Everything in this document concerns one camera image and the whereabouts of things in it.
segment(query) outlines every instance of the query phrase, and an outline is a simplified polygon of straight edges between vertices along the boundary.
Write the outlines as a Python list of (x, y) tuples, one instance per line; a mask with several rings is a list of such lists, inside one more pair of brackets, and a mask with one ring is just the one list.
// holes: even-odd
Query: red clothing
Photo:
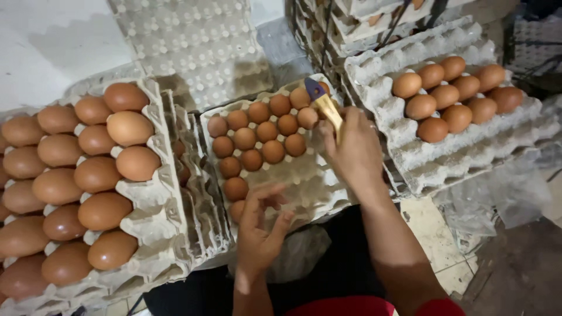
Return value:
[[(286, 316), (392, 316), (394, 306), (376, 296), (349, 296), (314, 301), (289, 311)], [(432, 300), (422, 305), (416, 316), (465, 316), (451, 300)]]

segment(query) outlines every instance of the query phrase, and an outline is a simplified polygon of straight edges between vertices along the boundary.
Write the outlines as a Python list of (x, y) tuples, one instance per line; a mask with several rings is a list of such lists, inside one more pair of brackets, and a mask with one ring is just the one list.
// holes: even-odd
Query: red shirt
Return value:
[[(290, 310), (286, 316), (392, 316), (394, 306), (376, 296), (348, 296), (314, 301)], [(416, 316), (465, 316), (453, 301), (431, 300), (423, 304)]]

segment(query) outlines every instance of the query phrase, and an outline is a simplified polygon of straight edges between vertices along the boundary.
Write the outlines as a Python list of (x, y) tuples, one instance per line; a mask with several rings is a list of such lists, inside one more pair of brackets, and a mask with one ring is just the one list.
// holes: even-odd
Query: person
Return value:
[[(266, 184), (252, 189), (246, 198), (234, 282), (225, 281), (224, 270), (211, 277), (211, 271), (193, 273), (185, 283), (190, 285), (145, 294), (153, 315), (178, 313), (181, 308), (169, 306), (177, 304), (171, 297), (186, 295), (193, 304), (182, 315), (390, 316), (395, 308), (400, 316), (464, 315), (437, 281), (422, 247), (389, 197), (372, 122), (356, 107), (346, 108), (342, 115), (340, 145), (336, 146), (331, 124), (321, 122), (320, 130), (331, 164), (361, 205), (360, 210), (349, 208), (341, 218), (331, 220), (327, 231), (332, 244), (314, 270), (303, 280), (266, 283), (266, 271), (279, 255), (294, 216), (283, 211), (272, 231), (264, 231), (265, 208), (279, 210), (288, 202), (283, 184)], [(232, 300), (225, 297), (228, 291)]]

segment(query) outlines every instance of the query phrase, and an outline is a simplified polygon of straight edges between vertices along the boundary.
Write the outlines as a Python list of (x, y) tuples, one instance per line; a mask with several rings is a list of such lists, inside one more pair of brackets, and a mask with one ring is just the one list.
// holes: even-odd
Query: hand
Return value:
[(343, 139), (337, 147), (332, 124), (320, 122), (324, 147), (336, 171), (360, 200), (371, 195), (373, 190), (388, 190), (382, 178), (383, 156), (373, 123), (357, 107), (347, 107), (342, 114), (345, 120)]
[(283, 184), (265, 184), (250, 190), (238, 229), (238, 272), (255, 278), (271, 266), (281, 252), (285, 236), (291, 227), (292, 211), (284, 211), (277, 217), (270, 234), (264, 231), (265, 209), (268, 206), (280, 210), (288, 201), (281, 195)]

